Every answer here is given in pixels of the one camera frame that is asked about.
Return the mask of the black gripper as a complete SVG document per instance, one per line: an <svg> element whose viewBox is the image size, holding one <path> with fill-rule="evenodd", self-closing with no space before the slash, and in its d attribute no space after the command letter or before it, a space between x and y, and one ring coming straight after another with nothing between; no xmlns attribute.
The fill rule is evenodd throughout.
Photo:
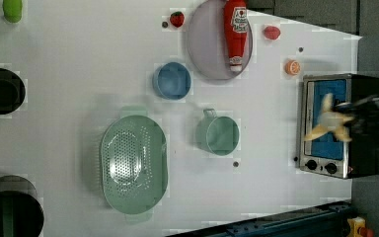
<svg viewBox="0 0 379 237"><path fill-rule="evenodd" d="M365 98L350 104L344 111L352 116L352 128L379 144L379 98Z"/></svg>

